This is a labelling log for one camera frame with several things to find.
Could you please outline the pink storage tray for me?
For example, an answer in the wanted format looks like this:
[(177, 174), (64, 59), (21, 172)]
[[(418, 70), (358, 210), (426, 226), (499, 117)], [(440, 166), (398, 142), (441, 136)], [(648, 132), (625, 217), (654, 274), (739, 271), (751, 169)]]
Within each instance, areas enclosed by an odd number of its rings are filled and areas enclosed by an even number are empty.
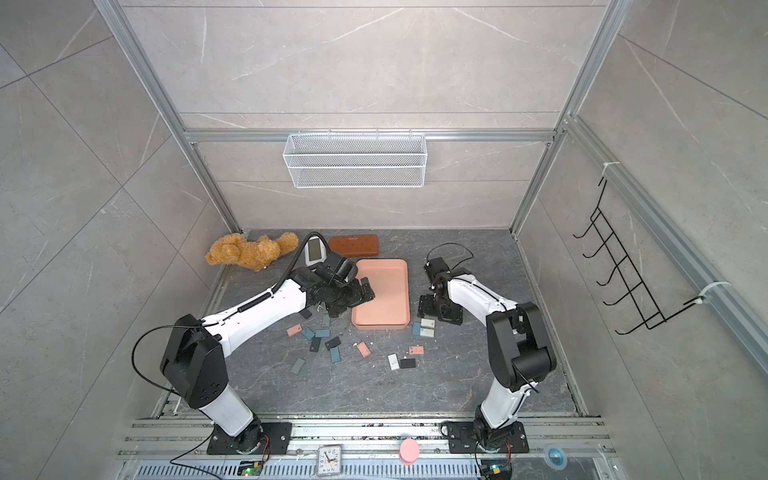
[(352, 309), (358, 330), (400, 330), (411, 320), (408, 267), (402, 259), (361, 259), (358, 278), (367, 278), (374, 299)]

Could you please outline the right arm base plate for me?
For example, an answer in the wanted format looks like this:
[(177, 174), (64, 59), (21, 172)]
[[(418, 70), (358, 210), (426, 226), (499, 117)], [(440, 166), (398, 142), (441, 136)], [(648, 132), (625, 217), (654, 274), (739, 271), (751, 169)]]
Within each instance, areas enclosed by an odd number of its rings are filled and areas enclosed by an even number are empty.
[(487, 427), (481, 420), (446, 421), (439, 425), (439, 431), (447, 439), (452, 454), (479, 453), (480, 450), (511, 454), (530, 451), (524, 426), (519, 421), (498, 429)]

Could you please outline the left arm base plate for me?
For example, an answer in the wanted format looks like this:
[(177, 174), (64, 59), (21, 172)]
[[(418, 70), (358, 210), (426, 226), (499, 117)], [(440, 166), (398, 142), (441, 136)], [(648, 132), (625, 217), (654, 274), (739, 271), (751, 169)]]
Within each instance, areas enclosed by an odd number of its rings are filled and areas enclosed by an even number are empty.
[(266, 422), (249, 425), (237, 436), (229, 436), (215, 425), (207, 446), (208, 455), (259, 455), (264, 452), (284, 455), (288, 451), (293, 424)]

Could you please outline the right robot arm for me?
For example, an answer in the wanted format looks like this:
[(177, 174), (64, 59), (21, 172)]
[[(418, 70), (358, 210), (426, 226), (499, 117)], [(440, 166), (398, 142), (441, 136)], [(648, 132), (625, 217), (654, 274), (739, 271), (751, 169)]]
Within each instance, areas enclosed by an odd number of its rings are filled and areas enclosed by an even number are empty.
[(537, 385), (557, 367), (543, 315), (532, 302), (518, 303), (483, 285), (461, 262), (450, 266), (441, 257), (426, 256), (430, 292), (420, 297), (421, 330), (437, 320), (460, 325), (466, 313), (486, 331), (493, 383), (477, 406), (474, 419), (448, 421), (441, 432), (452, 453), (477, 451), (527, 453), (525, 430), (518, 416)]

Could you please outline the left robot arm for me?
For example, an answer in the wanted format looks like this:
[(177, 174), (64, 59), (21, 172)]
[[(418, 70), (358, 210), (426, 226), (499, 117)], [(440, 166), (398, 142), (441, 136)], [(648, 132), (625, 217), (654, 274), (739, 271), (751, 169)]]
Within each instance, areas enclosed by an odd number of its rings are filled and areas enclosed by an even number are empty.
[(368, 279), (358, 278), (356, 264), (315, 231), (304, 238), (287, 232), (255, 241), (230, 234), (214, 243), (207, 260), (260, 270), (283, 256), (291, 258), (288, 266), (265, 291), (202, 319), (187, 314), (165, 328), (169, 337), (159, 369), (169, 383), (166, 391), (202, 412), (245, 452), (254, 450), (264, 433), (230, 385), (227, 358), (271, 325), (311, 306), (321, 305), (336, 317), (375, 297)]

